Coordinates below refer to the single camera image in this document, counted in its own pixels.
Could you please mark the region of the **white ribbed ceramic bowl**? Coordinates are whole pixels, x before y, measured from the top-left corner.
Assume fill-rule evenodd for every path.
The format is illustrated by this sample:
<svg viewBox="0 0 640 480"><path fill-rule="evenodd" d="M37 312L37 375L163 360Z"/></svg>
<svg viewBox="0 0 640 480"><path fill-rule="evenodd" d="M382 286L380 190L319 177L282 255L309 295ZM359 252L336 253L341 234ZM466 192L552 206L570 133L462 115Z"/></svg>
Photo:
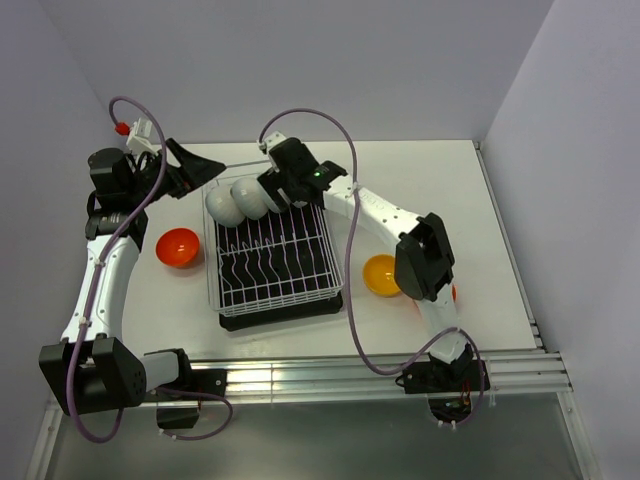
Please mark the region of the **white ribbed ceramic bowl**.
<svg viewBox="0 0 640 480"><path fill-rule="evenodd" d="M243 177L236 180L232 184L231 194L237 207L251 220L259 220L269 211L256 178Z"/></svg>

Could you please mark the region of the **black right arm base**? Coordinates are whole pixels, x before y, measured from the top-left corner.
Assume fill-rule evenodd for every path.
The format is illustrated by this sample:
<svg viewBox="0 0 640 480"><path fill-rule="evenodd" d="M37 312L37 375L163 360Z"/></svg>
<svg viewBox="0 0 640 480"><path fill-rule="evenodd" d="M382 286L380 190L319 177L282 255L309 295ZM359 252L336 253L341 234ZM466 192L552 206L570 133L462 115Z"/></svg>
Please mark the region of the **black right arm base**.
<svg viewBox="0 0 640 480"><path fill-rule="evenodd" d="M407 395L423 395L439 428L455 430L472 418L491 383L483 360L471 360L460 371L436 361L416 362L395 378Z"/></svg>

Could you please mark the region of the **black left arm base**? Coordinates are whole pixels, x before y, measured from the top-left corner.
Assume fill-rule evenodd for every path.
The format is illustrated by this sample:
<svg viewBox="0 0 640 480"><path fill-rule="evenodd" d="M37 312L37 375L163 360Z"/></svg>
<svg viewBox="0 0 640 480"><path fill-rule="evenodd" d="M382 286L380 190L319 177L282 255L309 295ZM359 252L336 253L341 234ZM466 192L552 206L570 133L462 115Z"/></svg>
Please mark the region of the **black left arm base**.
<svg viewBox="0 0 640 480"><path fill-rule="evenodd" d="M155 408L161 434L176 440L201 440L222 432L233 417L227 385L225 369L196 369L185 382L175 381L147 393L142 405Z"/></svg>

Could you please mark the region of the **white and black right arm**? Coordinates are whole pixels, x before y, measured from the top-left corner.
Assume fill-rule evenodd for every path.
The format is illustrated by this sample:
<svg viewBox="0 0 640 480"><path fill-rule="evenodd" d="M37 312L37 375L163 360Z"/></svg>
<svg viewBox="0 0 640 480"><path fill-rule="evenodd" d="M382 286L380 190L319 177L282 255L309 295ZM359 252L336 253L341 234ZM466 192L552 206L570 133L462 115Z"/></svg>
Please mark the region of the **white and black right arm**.
<svg viewBox="0 0 640 480"><path fill-rule="evenodd" d="M351 221L347 248L355 229L375 235L393 253L393 278L416 302L432 336L425 350L435 383L452 390L462 383L473 360L471 341L459 328L454 302L455 259L441 217L404 210L360 186L353 175L332 161L319 162L295 137L278 132L258 142L272 167L258 177L277 207L313 204Z"/></svg>

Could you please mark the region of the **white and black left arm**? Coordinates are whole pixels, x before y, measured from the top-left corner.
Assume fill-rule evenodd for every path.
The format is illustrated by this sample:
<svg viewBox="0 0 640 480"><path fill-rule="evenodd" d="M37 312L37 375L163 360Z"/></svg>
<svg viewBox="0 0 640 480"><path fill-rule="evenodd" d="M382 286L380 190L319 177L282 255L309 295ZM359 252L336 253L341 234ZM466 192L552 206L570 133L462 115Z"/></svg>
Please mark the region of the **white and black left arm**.
<svg viewBox="0 0 640 480"><path fill-rule="evenodd" d="M42 347L39 367L67 415L136 407L160 388L183 399L195 386L187 354L165 349L136 356L122 342L129 280L148 225L139 204L148 193L180 199L225 171L168 139L177 165L160 151L139 157L110 147L88 159L94 190L87 202L87 264L73 315L58 343Z"/></svg>

